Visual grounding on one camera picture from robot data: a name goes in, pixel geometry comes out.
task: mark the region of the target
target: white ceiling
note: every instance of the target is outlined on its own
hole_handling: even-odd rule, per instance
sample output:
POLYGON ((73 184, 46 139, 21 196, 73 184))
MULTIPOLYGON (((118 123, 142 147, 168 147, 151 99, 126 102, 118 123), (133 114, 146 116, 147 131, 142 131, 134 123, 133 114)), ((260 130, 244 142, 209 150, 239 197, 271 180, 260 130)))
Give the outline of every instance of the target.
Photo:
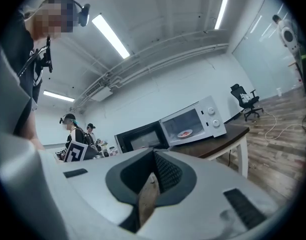
MULTIPOLYGON (((24 4, 36 8, 41 1, 24 4)), ((98 82, 109 86, 116 77, 128 77, 165 58, 228 43, 246 2, 229 0, 220 30, 214 30, 221 0, 76 1, 91 5, 90 21, 51 42, 53 73, 44 68, 39 98, 44 106, 76 107, 83 101, 83 92, 99 78, 98 82), (128 59, 123 60, 91 22, 100 13, 131 54, 128 59), (44 96, 45 89, 77 101, 72 104, 44 96)))

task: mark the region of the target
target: wooden floor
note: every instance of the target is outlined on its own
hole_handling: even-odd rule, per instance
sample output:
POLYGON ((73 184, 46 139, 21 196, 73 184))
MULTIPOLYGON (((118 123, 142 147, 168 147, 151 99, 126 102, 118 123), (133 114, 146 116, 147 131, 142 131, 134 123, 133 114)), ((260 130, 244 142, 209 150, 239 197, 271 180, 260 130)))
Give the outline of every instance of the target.
MULTIPOLYGON (((267 134, 267 139, 276 138, 280 132, 292 124, 302 124, 306 115, 306 96, 302 89, 284 93, 282 97, 272 97, 256 104, 276 116, 276 127, 267 134)), ((229 124, 249 126, 246 135, 248 144, 248 180, 266 191, 279 206, 292 198, 306 169, 306 132, 299 125, 289 127, 276 140, 265 140, 265 133, 275 124, 273 116, 260 112, 260 118, 251 115, 247 122, 241 115, 229 124)), ((228 165, 229 154, 219 157, 217 162, 228 165)), ((236 150, 231 150, 230 168, 238 170, 236 150)), ((150 179, 145 184, 139 200, 141 224, 153 212, 154 201, 158 196, 158 183, 150 179)))

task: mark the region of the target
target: chair armrest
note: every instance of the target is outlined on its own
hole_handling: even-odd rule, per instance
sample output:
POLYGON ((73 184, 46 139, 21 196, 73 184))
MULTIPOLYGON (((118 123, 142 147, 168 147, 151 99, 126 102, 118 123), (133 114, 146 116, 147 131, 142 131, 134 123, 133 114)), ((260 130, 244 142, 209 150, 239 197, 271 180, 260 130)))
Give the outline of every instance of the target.
POLYGON ((254 97, 255 97, 255 94, 254 94, 255 91, 256 91, 256 90, 251 91, 251 94, 253 94, 254 97))

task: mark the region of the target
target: fluorescent light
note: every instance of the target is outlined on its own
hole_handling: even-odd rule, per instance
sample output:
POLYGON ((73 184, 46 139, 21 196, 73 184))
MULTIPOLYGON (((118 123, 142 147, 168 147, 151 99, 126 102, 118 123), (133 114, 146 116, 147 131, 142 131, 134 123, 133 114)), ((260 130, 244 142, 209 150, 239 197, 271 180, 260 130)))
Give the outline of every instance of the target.
POLYGON ((219 27, 222 23, 222 19, 223 19, 223 16, 224 16, 224 12, 225 12, 225 9, 226 9, 227 2, 228 2, 228 0, 222 0, 221 9, 219 10, 219 14, 218 14, 217 21, 216 21, 216 24, 215 24, 215 29, 216 30, 219 29, 219 27))
POLYGON ((281 6, 280 9, 278 10, 278 13, 277 13, 277 14, 279 14, 279 13, 281 12, 283 6, 284 6, 284 3, 282 3, 282 6, 281 6))
POLYGON ((276 31, 276 29, 271 33, 271 35, 268 38, 270 38, 273 35, 273 33, 275 33, 275 31, 276 31))
POLYGON ((262 36, 266 33, 266 31, 269 29, 269 27, 271 26, 272 24, 270 23, 269 26, 266 28, 266 30, 264 31, 264 33, 262 34, 262 36))
POLYGON ((255 28, 257 27, 257 24, 258 24, 258 22, 261 20, 261 18, 262 18, 262 16, 260 15, 260 16, 259 16, 259 19, 258 19, 258 21, 256 22, 256 24, 254 25, 254 27, 253 27, 251 33, 255 30, 255 28))
POLYGON ((73 98, 58 95, 58 94, 55 94, 55 93, 52 93, 52 92, 49 92, 49 91, 44 91, 43 94, 47 95, 47 96, 51 96, 53 98, 58 98, 58 99, 61 99, 61 100, 65 100, 65 101, 68 101, 68 102, 73 102, 74 101, 73 98))
POLYGON ((124 45, 118 39, 117 35, 111 29, 109 24, 104 20, 102 15, 95 17, 92 22, 94 25, 102 32, 102 34, 107 38, 107 40, 114 46, 118 53, 123 59, 129 56, 128 51, 125 49, 124 45))

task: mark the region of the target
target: black office chair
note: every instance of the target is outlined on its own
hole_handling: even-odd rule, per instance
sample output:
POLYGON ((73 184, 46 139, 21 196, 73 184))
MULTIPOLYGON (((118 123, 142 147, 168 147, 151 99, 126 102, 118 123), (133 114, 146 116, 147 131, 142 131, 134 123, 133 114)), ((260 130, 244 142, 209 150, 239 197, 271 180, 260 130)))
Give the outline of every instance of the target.
POLYGON ((251 93, 253 94, 253 98, 251 100, 249 100, 247 103, 243 103, 242 101, 242 97, 241 94, 247 94, 244 90, 244 88, 242 86, 239 86, 239 84, 235 84, 231 87, 232 91, 231 94, 235 96, 236 99, 238 99, 239 102, 239 106, 241 106, 244 109, 251 109, 250 111, 248 111, 247 113, 244 114, 245 117, 245 121, 247 121, 247 118, 251 115, 251 114, 255 114, 257 115, 257 117, 259 118, 259 114, 256 112, 258 110, 261 110, 262 112, 264 112, 263 108, 257 108, 254 109, 254 104, 256 102, 258 102, 259 97, 255 96, 254 92, 255 90, 253 90, 251 93))

